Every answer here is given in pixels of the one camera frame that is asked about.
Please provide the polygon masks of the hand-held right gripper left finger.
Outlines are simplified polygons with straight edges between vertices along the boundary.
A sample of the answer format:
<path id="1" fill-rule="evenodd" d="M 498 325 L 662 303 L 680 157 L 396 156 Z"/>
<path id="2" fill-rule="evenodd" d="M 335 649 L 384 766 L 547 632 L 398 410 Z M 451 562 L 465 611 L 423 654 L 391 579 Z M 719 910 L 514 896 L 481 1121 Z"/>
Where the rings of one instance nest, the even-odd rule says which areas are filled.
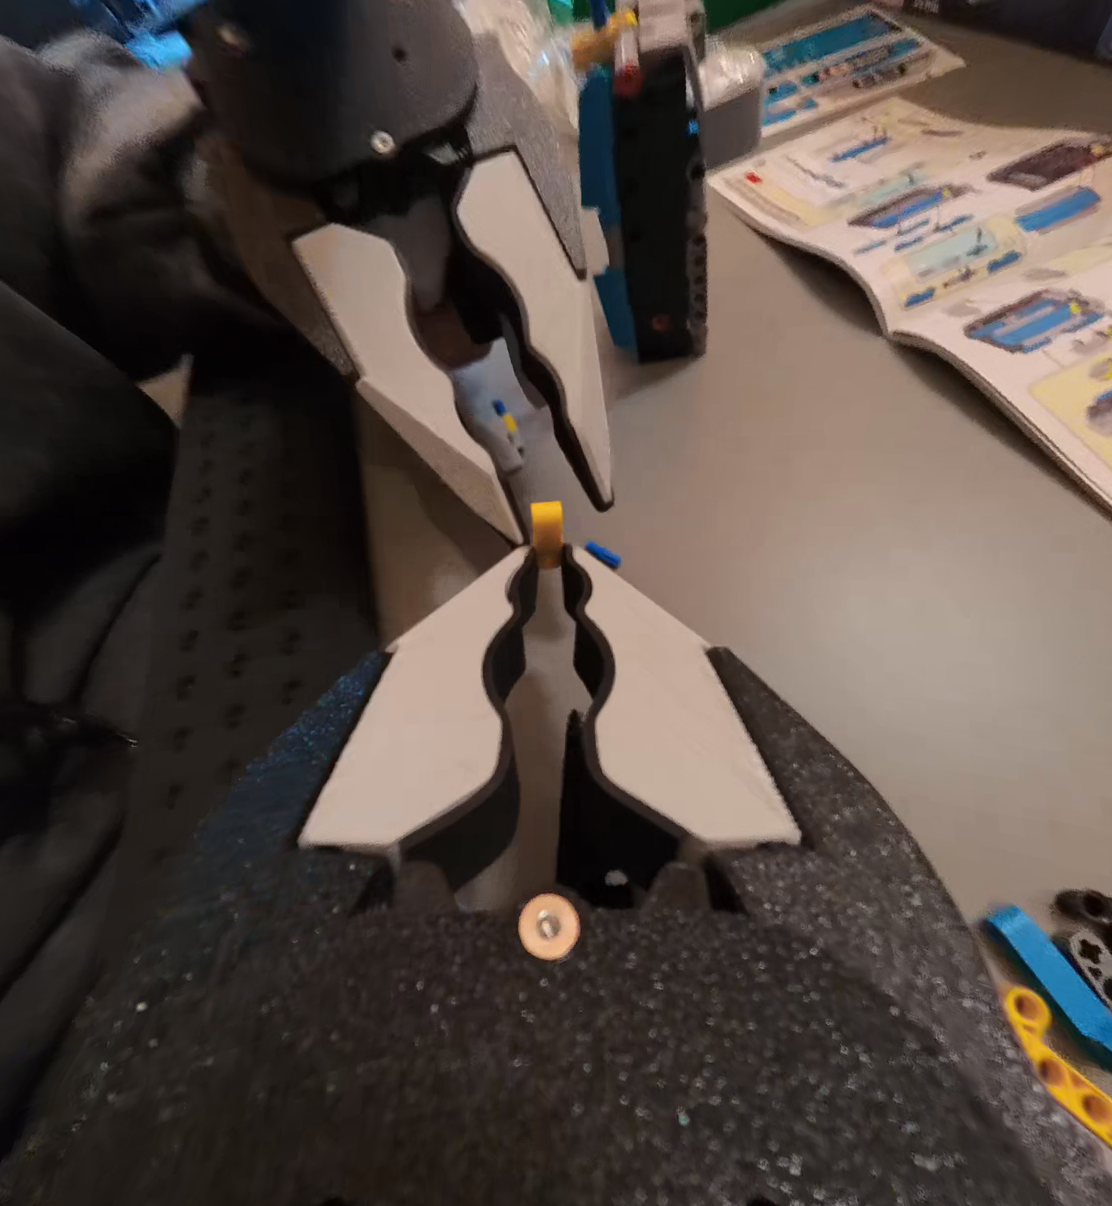
<path id="1" fill-rule="evenodd" d="M 304 816 L 304 850 L 433 863 L 451 887 L 514 840 L 521 781 L 505 701 L 524 671 L 531 546 L 506 553 L 385 649 L 385 664 Z"/>

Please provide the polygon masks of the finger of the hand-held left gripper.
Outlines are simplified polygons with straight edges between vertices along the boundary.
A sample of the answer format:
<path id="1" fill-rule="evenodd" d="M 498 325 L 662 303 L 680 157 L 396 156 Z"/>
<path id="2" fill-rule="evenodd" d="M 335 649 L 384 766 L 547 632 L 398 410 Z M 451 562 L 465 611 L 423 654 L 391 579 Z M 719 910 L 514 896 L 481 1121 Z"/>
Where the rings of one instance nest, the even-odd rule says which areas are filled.
<path id="1" fill-rule="evenodd" d="M 416 342 L 411 286 L 396 245 L 379 234 L 330 223 L 298 234 L 292 256 L 355 364 L 356 396 L 473 518 L 510 546 L 524 541 L 494 459 L 460 426 L 451 374 Z"/>
<path id="2" fill-rule="evenodd" d="M 510 149 L 470 164 L 452 229 L 481 303 L 505 320 L 524 394 L 549 412 L 585 499 L 606 514 L 618 492 L 590 278 L 572 265 Z"/>

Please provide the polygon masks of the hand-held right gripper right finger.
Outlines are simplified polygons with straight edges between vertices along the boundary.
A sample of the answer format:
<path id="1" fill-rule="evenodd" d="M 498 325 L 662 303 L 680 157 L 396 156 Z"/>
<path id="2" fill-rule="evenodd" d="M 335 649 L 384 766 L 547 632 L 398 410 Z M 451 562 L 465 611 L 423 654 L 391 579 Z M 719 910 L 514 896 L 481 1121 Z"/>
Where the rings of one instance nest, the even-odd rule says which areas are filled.
<path id="1" fill-rule="evenodd" d="M 563 611 L 590 701 L 590 784 L 674 847 L 799 847 L 799 824 L 712 669 L 712 649 L 584 546 L 563 546 Z"/>

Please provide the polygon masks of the grey curved panel piece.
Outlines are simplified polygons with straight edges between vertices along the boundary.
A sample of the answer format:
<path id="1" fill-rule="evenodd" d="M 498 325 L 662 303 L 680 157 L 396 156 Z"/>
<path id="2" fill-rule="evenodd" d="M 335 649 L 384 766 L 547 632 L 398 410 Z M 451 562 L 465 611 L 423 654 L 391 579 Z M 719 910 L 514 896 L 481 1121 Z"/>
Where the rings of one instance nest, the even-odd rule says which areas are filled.
<path id="1" fill-rule="evenodd" d="M 505 401 L 510 410 L 506 386 L 514 386 L 514 380 L 505 374 L 505 367 L 494 367 L 492 354 L 481 354 L 473 364 L 452 367 L 451 386 L 452 386 L 456 421 L 465 426 L 465 436 L 487 452 L 492 466 L 498 471 L 505 426 L 492 412 L 492 401 Z"/>

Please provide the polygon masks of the person's left forearm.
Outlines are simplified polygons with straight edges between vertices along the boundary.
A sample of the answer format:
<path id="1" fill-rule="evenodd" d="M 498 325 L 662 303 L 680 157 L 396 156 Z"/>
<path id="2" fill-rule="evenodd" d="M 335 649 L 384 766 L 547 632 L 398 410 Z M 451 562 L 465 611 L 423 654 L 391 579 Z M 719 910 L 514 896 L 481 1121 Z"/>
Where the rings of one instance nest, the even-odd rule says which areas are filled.
<path id="1" fill-rule="evenodd" d="M 181 71 L 101 35 L 0 36 L 0 282 L 131 380 L 276 339 L 207 164 Z"/>

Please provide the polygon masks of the grey desk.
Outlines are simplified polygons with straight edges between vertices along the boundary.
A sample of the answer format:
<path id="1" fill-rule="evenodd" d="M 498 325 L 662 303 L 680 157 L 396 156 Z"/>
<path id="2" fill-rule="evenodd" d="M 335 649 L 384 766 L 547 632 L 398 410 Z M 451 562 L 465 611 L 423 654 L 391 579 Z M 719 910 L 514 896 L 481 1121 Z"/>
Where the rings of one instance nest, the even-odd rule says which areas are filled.
<path id="1" fill-rule="evenodd" d="M 1112 518 L 858 286 L 709 202 L 709 354 L 603 349 L 618 507 L 531 412 L 521 485 L 889 802 L 966 919 L 1112 894 Z M 379 649 L 506 556 L 355 401 Z"/>

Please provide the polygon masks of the blue and black brick model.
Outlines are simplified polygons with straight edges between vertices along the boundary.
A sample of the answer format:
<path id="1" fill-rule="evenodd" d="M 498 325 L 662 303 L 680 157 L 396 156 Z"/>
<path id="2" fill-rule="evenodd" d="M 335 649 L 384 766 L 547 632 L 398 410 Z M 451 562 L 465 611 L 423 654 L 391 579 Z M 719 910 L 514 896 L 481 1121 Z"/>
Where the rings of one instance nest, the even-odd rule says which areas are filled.
<path id="1" fill-rule="evenodd" d="M 606 339 L 637 364 L 709 345 L 709 213 L 700 146 L 700 3 L 585 3 L 572 36 L 579 75 L 579 202 L 606 265 L 595 296 Z"/>

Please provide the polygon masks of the clear plastic bag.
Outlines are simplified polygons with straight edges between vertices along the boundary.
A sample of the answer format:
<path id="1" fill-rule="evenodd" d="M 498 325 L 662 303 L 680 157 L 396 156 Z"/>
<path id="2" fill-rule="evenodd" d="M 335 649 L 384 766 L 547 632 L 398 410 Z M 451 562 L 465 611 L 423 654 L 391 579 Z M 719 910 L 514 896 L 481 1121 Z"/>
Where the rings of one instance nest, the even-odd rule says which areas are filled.
<path id="1" fill-rule="evenodd" d="M 492 35 L 506 68 L 543 105 L 563 110 L 579 93 L 572 36 L 585 26 L 585 3 L 574 0 L 460 0 L 473 35 Z"/>

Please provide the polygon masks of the grey block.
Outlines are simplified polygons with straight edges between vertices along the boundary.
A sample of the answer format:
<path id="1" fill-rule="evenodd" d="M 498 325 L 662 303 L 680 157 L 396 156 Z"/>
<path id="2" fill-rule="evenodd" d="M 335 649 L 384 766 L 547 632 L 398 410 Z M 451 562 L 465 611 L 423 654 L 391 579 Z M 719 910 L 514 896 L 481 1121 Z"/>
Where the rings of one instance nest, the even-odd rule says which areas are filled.
<path id="1" fill-rule="evenodd" d="M 700 149 L 703 172 L 751 157 L 761 143 L 764 60 L 755 44 L 712 44 L 700 63 Z"/>

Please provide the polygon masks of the person's grey sweater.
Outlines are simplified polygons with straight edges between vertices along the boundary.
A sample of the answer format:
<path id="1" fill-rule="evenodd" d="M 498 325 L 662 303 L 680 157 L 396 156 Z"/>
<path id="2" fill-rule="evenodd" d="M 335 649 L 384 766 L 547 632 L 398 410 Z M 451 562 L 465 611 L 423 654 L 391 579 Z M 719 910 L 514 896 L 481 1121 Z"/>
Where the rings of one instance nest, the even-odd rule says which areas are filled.
<path id="1" fill-rule="evenodd" d="M 0 282 L 0 1165 L 105 961 L 175 442 Z"/>

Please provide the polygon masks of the building instruction booklet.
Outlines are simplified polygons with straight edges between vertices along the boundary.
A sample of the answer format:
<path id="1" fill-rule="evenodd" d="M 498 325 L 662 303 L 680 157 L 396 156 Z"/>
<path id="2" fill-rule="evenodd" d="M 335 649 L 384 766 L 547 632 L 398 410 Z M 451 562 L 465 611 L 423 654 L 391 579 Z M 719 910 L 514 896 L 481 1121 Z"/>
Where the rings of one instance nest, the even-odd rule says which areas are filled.
<path id="1" fill-rule="evenodd" d="M 883 339 L 958 367 L 1112 514 L 1112 137 L 898 97 L 709 176 L 841 266 Z"/>

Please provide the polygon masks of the pile of building pieces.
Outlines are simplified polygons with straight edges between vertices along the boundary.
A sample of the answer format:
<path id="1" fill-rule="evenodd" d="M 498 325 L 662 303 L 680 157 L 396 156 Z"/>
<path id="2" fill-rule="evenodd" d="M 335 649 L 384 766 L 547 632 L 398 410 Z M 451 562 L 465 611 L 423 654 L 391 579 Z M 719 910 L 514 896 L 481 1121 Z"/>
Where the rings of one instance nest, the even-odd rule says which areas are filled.
<path id="1" fill-rule="evenodd" d="M 1005 989 L 1005 1018 L 1017 1032 L 1045 1092 L 1090 1141 L 1112 1150 L 1112 1092 L 1104 1092 L 1081 1066 L 1070 1066 L 1051 1032 L 1061 1022 L 1079 1051 L 1112 1071 L 1112 950 L 1095 935 L 1052 944 L 1019 904 L 999 904 L 983 919 L 983 935 L 999 955 L 1026 974 L 1026 983 Z"/>

